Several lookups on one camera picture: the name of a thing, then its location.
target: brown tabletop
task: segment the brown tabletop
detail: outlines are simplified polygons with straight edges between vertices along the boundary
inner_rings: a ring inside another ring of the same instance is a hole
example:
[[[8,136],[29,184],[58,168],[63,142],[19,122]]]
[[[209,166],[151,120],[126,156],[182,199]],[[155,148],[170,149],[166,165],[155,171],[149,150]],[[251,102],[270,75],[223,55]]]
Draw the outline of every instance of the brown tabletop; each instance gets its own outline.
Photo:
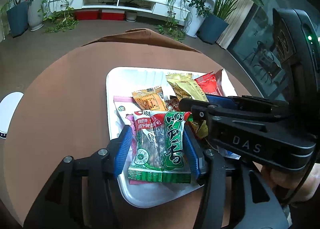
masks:
[[[204,54],[149,29],[103,37],[50,65],[26,90],[4,144],[4,204],[20,224],[63,157],[87,157],[108,144],[105,83],[118,66],[202,73],[221,68]],[[229,78],[238,95],[249,94],[231,74]],[[202,189],[143,210],[127,204],[116,184],[113,192],[124,228],[186,229],[193,227]]]

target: green snack package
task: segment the green snack package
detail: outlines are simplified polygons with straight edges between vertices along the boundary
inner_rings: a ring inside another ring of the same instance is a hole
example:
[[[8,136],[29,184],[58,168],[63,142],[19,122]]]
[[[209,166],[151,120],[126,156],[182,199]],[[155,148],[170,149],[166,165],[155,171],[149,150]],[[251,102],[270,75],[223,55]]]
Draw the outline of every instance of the green snack package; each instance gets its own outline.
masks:
[[[190,183],[191,173],[183,158],[184,123],[190,112],[134,112],[138,150],[128,178],[149,182]]]

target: circular logo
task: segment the circular logo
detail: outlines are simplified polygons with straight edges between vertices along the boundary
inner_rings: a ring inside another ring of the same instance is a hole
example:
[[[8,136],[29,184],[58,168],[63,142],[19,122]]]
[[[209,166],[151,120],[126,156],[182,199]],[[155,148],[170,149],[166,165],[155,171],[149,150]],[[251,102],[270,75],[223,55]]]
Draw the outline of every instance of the circular logo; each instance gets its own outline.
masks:
[[[124,106],[119,106],[118,107],[118,111],[125,111],[125,107]]]
[[[149,159],[148,152],[145,149],[140,148],[137,150],[137,154],[134,162],[137,165],[143,165],[148,161],[148,159]]]

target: chair backrest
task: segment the chair backrest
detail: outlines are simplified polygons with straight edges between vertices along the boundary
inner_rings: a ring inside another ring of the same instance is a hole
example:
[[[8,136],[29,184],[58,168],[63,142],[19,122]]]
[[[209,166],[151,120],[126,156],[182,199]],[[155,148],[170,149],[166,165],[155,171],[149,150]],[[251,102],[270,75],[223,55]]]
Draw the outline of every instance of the chair backrest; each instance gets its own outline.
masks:
[[[2,139],[7,137],[10,121],[22,96],[22,92],[13,92],[0,102],[0,138]]]

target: red storage box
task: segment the red storage box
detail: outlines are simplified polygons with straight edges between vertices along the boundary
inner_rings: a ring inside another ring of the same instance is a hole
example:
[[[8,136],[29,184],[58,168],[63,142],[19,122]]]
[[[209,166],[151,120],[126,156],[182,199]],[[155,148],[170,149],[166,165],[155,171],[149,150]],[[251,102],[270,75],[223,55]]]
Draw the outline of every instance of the red storage box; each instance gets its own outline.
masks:
[[[101,19],[104,19],[104,20],[124,20],[124,11],[103,9],[101,12]]]
[[[99,10],[81,10],[75,12],[77,20],[93,20],[98,19]]]

